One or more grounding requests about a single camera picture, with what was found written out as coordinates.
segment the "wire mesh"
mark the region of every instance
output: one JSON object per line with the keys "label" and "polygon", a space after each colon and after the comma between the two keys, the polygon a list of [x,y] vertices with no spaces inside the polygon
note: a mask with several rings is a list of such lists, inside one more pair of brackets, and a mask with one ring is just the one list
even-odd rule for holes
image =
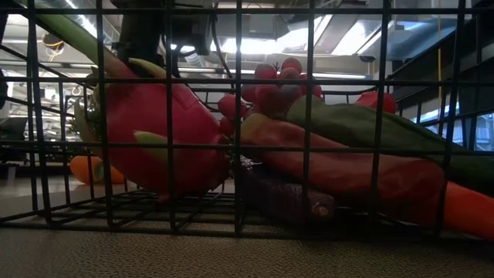
{"label": "wire mesh", "polygon": [[[180,234],[180,235],[197,235],[197,236],[225,236],[225,237],[252,237],[252,238],[304,238],[304,239],[360,239],[366,238],[369,235],[379,236],[381,239],[423,239],[424,236],[429,236],[431,231],[427,229],[418,228],[416,225],[409,225],[402,222],[397,222],[389,219],[385,215],[378,212],[378,208],[381,204],[379,191],[378,191],[378,167],[380,163],[380,155],[392,154],[392,155],[426,155],[436,154],[443,155],[444,162],[442,167],[445,169],[446,181],[448,177],[448,166],[452,155],[478,155],[478,156],[493,156],[492,151],[453,151],[452,150],[452,137],[453,127],[456,120],[472,119],[473,128],[469,133],[470,136],[470,149],[473,149],[473,138],[475,137],[475,121],[478,115],[493,112],[493,110],[477,110],[478,97],[475,101],[475,111],[465,114],[457,114],[456,100],[458,98],[458,88],[474,86],[476,88],[476,96],[479,94],[479,88],[481,86],[494,86],[494,82],[481,81],[477,74],[475,81],[464,81],[459,79],[460,75],[460,59],[462,54],[461,47],[461,35],[465,24],[465,14],[480,16],[492,12],[492,8],[466,8],[465,0],[458,2],[458,8],[392,8],[390,2],[384,1],[381,8],[316,8],[315,0],[309,1],[308,8],[256,8],[249,9],[242,8],[242,1],[237,0],[237,8],[174,8],[171,1],[166,1],[164,8],[119,8],[119,9],[105,9],[102,6],[102,0],[96,1],[95,9],[69,9],[69,8],[35,8],[35,1],[29,0],[27,8],[0,8],[0,14],[20,14],[29,18],[29,52],[28,56],[23,56],[21,53],[9,49],[5,46],[0,46],[0,50],[16,56],[17,58],[24,59],[27,62],[27,77],[11,77],[7,76],[2,78],[6,81],[15,82],[27,82],[28,83],[28,99],[27,101],[17,100],[11,97],[4,97],[5,99],[26,105],[28,108],[28,129],[29,140],[28,141],[0,141],[3,145],[8,145],[10,148],[16,148],[18,150],[29,153],[29,163],[31,169],[39,168],[41,173],[41,186],[42,186],[42,208],[39,208],[38,204],[38,191],[36,184],[36,177],[32,177],[32,211],[22,213],[18,215],[9,215],[0,218],[0,226],[4,227],[20,227],[20,228],[33,228],[33,229],[70,229],[70,230],[91,230],[91,231],[114,231],[114,232],[143,232],[143,233],[158,233],[158,234]],[[159,78],[140,78],[135,80],[122,80],[112,79],[104,76],[104,71],[99,71],[98,76],[93,78],[72,78],[64,76],[63,74],[50,69],[39,63],[37,56],[37,42],[36,42],[36,15],[46,14],[86,14],[96,15],[97,37],[98,37],[98,67],[104,68],[103,58],[103,29],[100,28],[103,25],[103,15],[125,15],[125,14],[152,14],[152,13],[164,13],[165,15],[165,30],[164,33],[167,38],[172,38],[172,15],[235,15],[236,23],[236,53],[235,53],[235,76],[233,79],[199,79],[199,78],[174,78],[172,79],[171,71],[167,71],[166,79]],[[307,80],[246,80],[242,78],[242,15],[271,15],[271,14],[303,14],[308,15],[308,50],[307,50]],[[314,71],[314,18],[315,15],[381,15],[381,25],[387,26],[390,21],[391,15],[457,15],[456,31],[455,31],[455,47],[453,54],[453,74],[450,80],[442,81],[423,81],[423,80],[395,80],[394,77],[399,73],[397,72],[386,76],[386,55],[387,55],[387,29],[382,29],[382,40],[380,47],[380,60],[379,60],[379,76],[378,80],[315,80],[312,78]],[[479,65],[482,62],[482,51],[480,50],[480,37],[481,28],[477,26],[476,34],[476,63]],[[166,64],[172,64],[172,51],[171,51],[171,39],[167,39],[165,43],[166,48]],[[411,63],[414,63],[417,57],[406,63],[404,67]],[[46,70],[51,73],[55,73],[58,77],[42,77],[39,76],[39,69]],[[59,110],[51,107],[44,107],[41,102],[41,93],[39,84],[42,82],[56,82],[59,84],[60,102]],[[66,103],[63,102],[63,84],[64,83],[77,83],[83,88],[83,103],[85,107],[85,115],[87,117],[88,107],[88,90],[93,90],[91,86],[87,86],[87,83],[97,83],[100,88],[100,102],[101,102],[101,125],[102,130],[107,129],[107,117],[106,117],[106,94],[105,83],[159,83],[165,84],[167,92],[172,91],[172,85],[176,83],[207,83],[207,84],[231,84],[232,89],[216,88],[216,89],[195,89],[196,92],[206,92],[206,103],[216,104],[214,102],[209,103],[208,98],[210,93],[233,93],[235,94],[235,137],[232,145],[227,144],[179,144],[174,143],[173,140],[169,140],[167,144],[137,144],[137,143],[115,143],[109,142],[107,133],[102,133],[100,143],[87,143],[87,142],[68,142],[66,141],[65,122],[67,117],[74,117],[72,114],[67,113]],[[311,99],[313,97],[313,86],[307,86],[308,94],[306,102],[306,122],[304,133],[303,147],[267,147],[267,146],[250,146],[241,144],[241,85],[242,84],[297,84],[297,85],[365,85],[373,86],[378,92],[377,99],[377,120],[375,123],[375,147],[349,147],[349,148],[321,148],[310,146],[311,135],[311,117],[312,107]],[[382,115],[384,109],[384,93],[389,91],[390,86],[426,86],[426,87],[451,87],[451,93],[449,94],[449,113],[445,116],[446,108],[446,95],[444,94],[441,99],[440,115],[437,120],[421,121],[421,108],[422,102],[417,103],[417,123],[425,127],[430,127],[438,124],[439,134],[442,134],[444,124],[446,124],[446,145],[444,151],[417,151],[417,150],[396,150],[387,149],[381,147],[381,131],[382,131]],[[346,102],[350,102],[349,96],[358,96],[361,93],[372,90],[366,89],[362,91],[325,91],[326,96],[345,96]],[[407,97],[398,100],[400,115],[403,114],[404,106],[402,102]],[[167,94],[166,113],[167,113],[167,137],[174,138],[174,121],[173,121],[173,107],[172,107],[172,95]],[[60,123],[62,125],[61,141],[47,141],[43,137],[42,130],[42,111],[49,111],[54,114],[59,114]],[[48,151],[47,147],[57,146],[61,147],[62,151]],[[69,190],[68,173],[64,172],[64,188],[65,188],[65,204],[52,206],[49,192],[49,179],[47,174],[46,155],[51,153],[63,155],[63,167],[67,168],[67,160],[70,155],[78,153],[68,151],[69,146],[80,147],[101,147],[103,150],[103,171],[104,171],[104,197],[96,197],[94,188],[94,177],[90,171],[90,198],[83,201],[75,202],[71,199]],[[167,148],[168,160],[171,161],[164,168],[164,171],[169,173],[168,183],[166,186],[169,188],[170,198],[169,202],[161,204],[158,202],[158,197],[151,192],[137,189],[135,191],[129,191],[127,180],[125,180],[125,192],[114,194],[112,181],[111,181],[111,169],[109,160],[109,149],[114,147],[146,147],[146,148]],[[309,162],[310,155],[316,152],[333,152],[333,153],[368,153],[373,154],[373,170],[371,175],[372,194],[368,199],[369,210],[365,213],[360,213],[349,208],[338,208],[337,218],[332,225],[321,228],[324,232],[311,233],[305,231],[302,235],[292,232],[287,229],[283,224],[273,226],[271,231],[265,232],[265,229],[259,227],[272,226],[273,223],[261,217],[259,212],[255,208],[245,204],[239,194],[232,194],[225,192],[225,184],[221,189],[217,189],[214,192],[209,192],[205,195],[188,196],[185,198],[175,197],[175,182],[174,182],[174,150],[179,149],[212,149],[212,150],[225,150],[233,151],[234,157],[232,162],[232,170],[234,172],[234,186],[235,192],[238,192],[242,186],[248,186],[243,184],[241,179],[241,153],[245,150],[257,150],[257,151],[298,151],[303,152],[303,207],[307,207],[308,204],[308,188],[309,188]],[[39,166],[36,166],[35,154],[39,155]],[[89,152],[84,152],[81,155],[85,155],[88,158],[88,164],[92,168],[92,159]],[[442,187],[441,198],[437,211],[437,221],[434,227],[435,237],[440,236],[443,224],[443,213],[445,204],[445,183]],[[39,221],[39,216],[44,218],[44,221]],[[209,224],[211,226],[206,227],[202,224]]]}

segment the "orange carrot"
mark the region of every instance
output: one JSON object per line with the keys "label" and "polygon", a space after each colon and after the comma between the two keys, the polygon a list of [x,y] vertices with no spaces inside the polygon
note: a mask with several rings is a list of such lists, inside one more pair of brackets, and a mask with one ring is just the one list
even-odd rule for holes
{"label": "orange carrot", "polygon": [[[408,206],[401,219],[433,227],[439,194]],[[444,228],[494,241],[494,198],[449,181],[446,189]]]}
{"label": "orange carrot", "polygon": [[[91,165],[94,168],[101,162],[101,159],[98,157],[91,157]],[[86,156],[76,156],[70,161],[70,171],[74,175],[74,177],[82,182],[85,185],[90,183],[90,166],[87,161]],[[114,184],[122,184],[124,183],[123,175],[114,167],[111,167],[111,181]]]}

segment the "green leaf tip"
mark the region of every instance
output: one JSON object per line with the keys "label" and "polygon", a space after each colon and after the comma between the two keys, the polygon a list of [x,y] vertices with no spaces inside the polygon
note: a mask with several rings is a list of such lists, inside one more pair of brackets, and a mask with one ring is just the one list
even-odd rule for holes
{"label": "green leaf tip", "polygon": [[95,182],[100,182],[104,178],[104,162],[100,161],[98,162],[93,169],[93,176],[94,176],[94,181]]}
{"label": "green leaf tip", "polygon": [[138,65],[148,71],[152,76],[156,78],[162,78],[166,79],[167,78],[167,71],[161,68],[160,66],[153,64],[151,62],[148,62],[143,59],[136,59],[136,58],[129,58],[129,63],[132,63],[134,65]]}
{"label": "green leaf tip", "polygon": [[[134,131],[137,143],[141,144],[168,144],[168,138],[146,131]],[[160,163],[168,164],[168,150],[166,148],[144,148],[144,151],[156,158]]]}
{"label": "green leaf tip", "polygon": [[[96,138],[91,134],[89,125],[84,118],[84,111],[76,101],[74,105],[74,117],[76,120],[77,129],[79,130],[80,138],[86,143],[96,143]],[[95,155],[103,159],[103,153],[100,147],[88,147]]]}

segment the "metal frame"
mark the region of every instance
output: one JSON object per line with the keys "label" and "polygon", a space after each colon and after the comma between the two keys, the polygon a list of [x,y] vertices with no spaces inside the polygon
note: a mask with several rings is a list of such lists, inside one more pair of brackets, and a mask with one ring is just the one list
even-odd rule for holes
{"label": "metal frame", "polygon": [[[486,152],[457,152],[452,151],[452,136],[453,136],[453,126],[455,120],[475,118],[482,113],[492,112],[492,111],[476,111],[475,113],[456,115],[455,114],[455,101],[458,96],[458,88],[460,86],[475,86],[480,88],[480,86],[494,86],[494,82],[479,82],[476,80],[474,82],[460,81],[459,78],[459,53],[462,52],[462,46],[460,44],[459,36],[462,35],[464,29],[464,18],[465,14],[485,14],[494,12],[493,8],[466,8],[465,0],[459,0],[458,8],[391,8],[388,1],[384,1],[384,6],[382,8],[315,8],[315,0],[310,0],[309,8],[256,8],[246,10],[242,7],[242,1],[236,1],[238,8],[224,8],[224,9],[213,9],[213,8],[194,8],[194,9],[174,9],[171,6],[171,2],[167,1],[165,8],[122,8],[122,9],[103,9],[102,1],[96,1],[95,9],[67,9],[67,8],[50,8],[50,9],[35,9],[34,0],[29,1],[27,9],[23,8],[1,8],[0,14],[5,13],[16,13],[23,14],[30,18],[29,20],[29,57],[25,57],[15,51],[12,51],[4,46],[0,46],[0,50],[11,53],[18,58],[24,59],[28,62],[27,72],[29,73],[27,77],[5,77],[4,80],[7,81],[22,81],[28,83],[28,101],[21,101],[13,98],[7,98],[10,101],[24,104],[29,110],[29,140],[28,141],[0,141],[0,144],[7,144],[11,147],[19,148],[30,154],[31,167],[34,165],[34,153],[39,153],[40,158],[40,168],[42,173],[42,202],[43,209],[39,208],[37,203],[37,189],[36,189],[36,179],[32,179],[32,212],[24,213],[21,215],[12,215],[0,219],[0,227],[11,227],[11,228],[30,228],[30,229],[67,229],[67,230],[84,230],[84,231],[113,231],[113,232],[142,232],[150,234],[175,234],[175,235],[196,235],[196,236],[224,236],[224,237],[251,237],[251,238],[277,238],[277,239],[367,239],[369,235],[377,239],[413,239],[421,240],[424,237],[431,235],[431,231],[426,229],[418,228],[414,225],[405,225],[403,223],[395,222],[391,219],[377,212],[377,206],[379,205],[379,192],[377,190],[377,166],[379,165],[380,154],[442,154],[445,156],[443,168],[448,169],[448,165],[452,155],[482,155],[482,156],[493,156],[494,151]],[[172,79],[171,71],[167,72],[167,79],[139,79],[139,80],[121,80],[121,79],[109,79],[104,78],[103,71],[100,71],[100,75],[97,78],[85,79],[85,78],[69,78],[56,72],[46,66],[38,63],[37,59],[37,48],[36,48],[36,21],[34,20],[36,13],[38,14],[93,14],[96,15],[96,23],[98,26],[102,25],[103,14],[127,14],[127,13],[164,13],[165,22],[167,28],[165,29],[166,36],[171,37],[171,15],[198,15],[198,14],[233,14],[236,18],[236,43],[237,43],[237,53],[236,53],[236,73],[233,79]],[[240,45],[242,43],[242,14],[307,14],[309,15],[309,38],[308,38],[308,59],[307,59],[307,72],[308,76],[312,76],[313,73],[313,30],[314,23],[313,19],[315,15],[319,14],[378,14],[382,15],[382,26],[387,26],[389,22],[389,15],[392,14],[457,14],[457,29],[455,33],[455,49],[454,49],[454,70],[453,76],[450,80],[446,81],[413,81],[413,80],[391,80],[385,76],[385,63],[386,63],[386,53],[387,53],[387,29],[382,29],[382,40],[381,40],[381,57],[380,57],[380,71],[379,80],[314,80],[309,78],[308,80],[243,80],[241,78],[241,65],[242,65],[242,54],[240,52]],[[98,56],[100,64],[99,68],[103,68],[103,31],[98,28]],[[166,62],[171,64],[171,44],[170,40],[166,43]],[[477,43],[476,51],[479,53],[480,45]],[[42,68],[48,70],[51,73],[58,75],[57,78],[45,78],[38,75],[38,69]],[[88,144],[83,142],[66,142],[65,129],[62,129],[62,141],[44,141],[42,132],[42,110],[48,110],[53,113],[60,114],[60,120],[62,123],[65,122],[66,117],[73,117],[72,114],[66,112],[66,107],[63,106],[63,102],[60,101],[60,109],[54,110],[52,108],[43,107],[41,105],[41,96],[39,93],[39,83],[40,82],[57,82],[60,88],[63,83],[78,83],[83,86],[83,102],[85,107],[87,107],[87,90],[91,90],[91,87],[84,86],[85,82],[93,81],[98,83],[164,83],[168,90],[171,90],[172,83],[210,83],[210,84],[232,84],[234,85],[233,93],[235,94],[235,105],[236,115],[235,118],[237,122],[240,122],[240,105],[241,105],[241,95],[240,87],[245,83],[255,83],[255,84],[319,84],[319,85],[371,85],[376,86],[378,91],[378,105],[377,105],[377,120],[376,120],[376,134],[375,142],[376,146],[373,148],[355,148],[349,147],[344,149],[330,149],[330,148],[316,148],[310,147],[310,122],[311,118],[311,101],[312,98],[312,87],[309,87],[309,93],[307,94],[307,107],[306,107],[306,129],[305,129],[305,142],[303,147],[264,147],[264,146],[243,146],[240,144],[240,125],[237,124],[235,127],[235,140],[233,145],[208,145],[208,144],[173,144],[170,141],[169,144],[121,144],[108,142],[106,132],[103,132],[103,140],[101,143]],[[384,91],[389,86],[450,86],[451,89],[451,102],[449,104],[449,115],[445,117],[445,97],[443,97],[441,114],[438,120],[429,121],[426,123],[421,123],[425,126],[444,123],[447,124],[447,143],[445,145],[445,151],[411,151],[411,150],[390,150],[381,147],[381,130],[382,130],[382,113],[383,113],[383,102],[384,102]],[[31,91],[34,93],[34,99],[31,99]],[[199,89],[196,91],[206,92],[206,99],[208,99],[208,94],[211,92],[232,92],[230,89]],[[326,91],[326,95],[340,95],[346,96],[347,102],[349,101],[350,95],[359,95],[363,91],[357,92],[336,92],[336,91]],[[106,130],[106,111],[105,111],[105,93],[101,92],[101,123],[102,128]],[[402,100],[398,101],[400,107],[400,114],[402,113],[403,106],[401,105]],[[167,135],[169,138],[173,138],[172,130],[172,109],[171,106],[171,94],[167,95]],[[33,130],[33,118],[32,113],[36,113],[36,126],[37,126],[37,139],[34,140],[34,130]],[[45,155],[51,153],[46,150],[47,146],[62,146],[61,153],[66,158],[67,155],[75,154],[66,150],[69,146],[99,146],[103,149],[104,158],[104,173],[105,173],[105,197],[96,198],[94,195],[94,185],[93,177],[90,177],[90,199],[82,202],[71,202],[67,173],[64,177],[65,189],[66,189],[66,204],[61,206],[51,206],[48,177],[46,175],[46,158]],[[310,234],[307,230],[302,233],[292,233],[283,230],[283,232],[259,232],[256,229],[254,231],[246,231],[245,227],[249,226],[260,226],[260,225],[271,225],[271,222],[267,222],[265,219],[259,217],[259,213],[256,210],[250,208],[248,205],[244,204],[240,199],[239,195],[229,194],[224,192],[224,186],[220,192],[208,193],[204,196],[191,196],[182,199],[176,199],[174,196],[174,176],[170,175],[169,180],[169,190],[171,193],[170,202],[166,205],[157,204],[157,196],[153,193],[146,192],[143,190],[136,190],[133,192],[128,191],[127,182],[125,183],[125,191],[123,194],[114,194],[111,185],[110,178],[110,164],[108,161],[108,148],[109,147],[155,147],[155,148],[167,148],[169,150],[169,161],[173,161],[173,150],[179,148],[189,148],[189,149],[221,149],[234,151],[234,161],[232,169],[234,173],[239,173],[240,164],[240,153],[245,149],[259,149],[264,151],[302,151],[304,162],[303,162],[303,194],[305,196],[304,203],[307,204],[307,188],[308,188],[308,175],[309,175],[309,156],[311,152],[345,152],[345,153],[372,153],[374,154],[373,160],[373,171],[372,171],[372,196],[369,199],[370,211],[364,216],[352,212],[348,208],[338,208],[337,215],[342,215],[342,217],[337,217],[335,219],[335,224],[329,229],[325,229],[325,233],[318,233],[317,235]],[[90,155],[84,153],[83,155],[88,155],[88,160],[90,160]],[[174,165],[170,163],[168,165],[168,171],[173,173]],[[242,180],[240,175],[235,175],[235,189],[242,185]],[[438,206],[437,211],[437,222],[434,230],[432,231],[435,238],[440,238],[442,230],[442,216],[444,213],[444,201],[445,201],[445,189],[446,183],[442,187],[441,201]],[[225,218],[218,218],[218,215],[227,215]],[[45,219],[44,223],[25,221],[29,217],[39,217],[42,216]],[[105,225],[82,225],[76,220],[80,219],[104,219],[106,220]],[[355,221],[362,223],[363,226],[354,227]],[[385,225],[381,220],[385,220],[391,225]],[[142,222],[153,222],[158,223],[158,227],[148,227],[145,225],[140,225]],[[191,223],[209,223],[212,225],[227,225],[228,231],[224,229],[210,230],[210,229],[189,229],[189,224]],[[339,230],[339,224],[348,227],[352,225],[354,227],[355,235],[348,235],[347,230]]]}

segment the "red grape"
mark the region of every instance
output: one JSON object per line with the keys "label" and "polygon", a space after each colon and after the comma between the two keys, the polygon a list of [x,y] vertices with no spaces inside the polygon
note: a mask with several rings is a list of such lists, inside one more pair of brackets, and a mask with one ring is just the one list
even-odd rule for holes
{"label": "red grape", "polygon": [[300,73],[293,68],[286,68],[279,74],[279,79],[299,79]]}
{"label": "red grape", "polygon": [[262,99],[267,95],[278,93],[279,88],[277,85],[258,85],[255,89],[255,98],[258,103],[262,102]]}
{"label": "red grape", "polygon": [[224,135],[227,136],[231,136],[235,133],[235,125],[233,125],[232,121],[227,117],[223,117],[219,121],[219,129]]}
{"label": "red grape", "polygon": [[283,85],[279,89],[279,94],[288,101],[298,100],[302,96],[302,90],[298,85]]}
{"label": "red grape", "polygon": [[274,66],[262,63],[255,68],[254,76],[257,79],[275,79],[276,69]]}
{"label": "red grape", "polygon": [[[240,113],[245,113],[247,107],[245,103],[241,102]],[[218,110],[223,114],[223,116],[233,119],[235,118],[235,96],[234,95],[226,95],[221,98],[218,102]]]}
{"label": "red grape", "polygon": [[319,85],[316,85],[314,87],[313,94],[314,94],[314,96],[322,99],[323,98],[323,88],[321,88],[321,86],[319,86]]}
{"label": "red grape", "polygon": [[255,88],[254,84],[245,84],[242,86],[242,98],[245,101],[255,103]]}
{"label": "red grape", "polygon": [[302,64],[299,62],[298,59],[295,59],[293,57],[289,57],[281,65],[281,70],[289,68],[295,69],[299,74],[302,72]]}
{"label": "red grape", "polygon": [[[306,74],[301,74],[300,79],[307,79]],[[309,91],[309,85],[300,85],[300,89],[302,90],[302,95],[307,95],[307,92]],[[323,97],[323,88],[319,85],[315,85],[312,90],[312,94],[316,97],[322,98]]]}

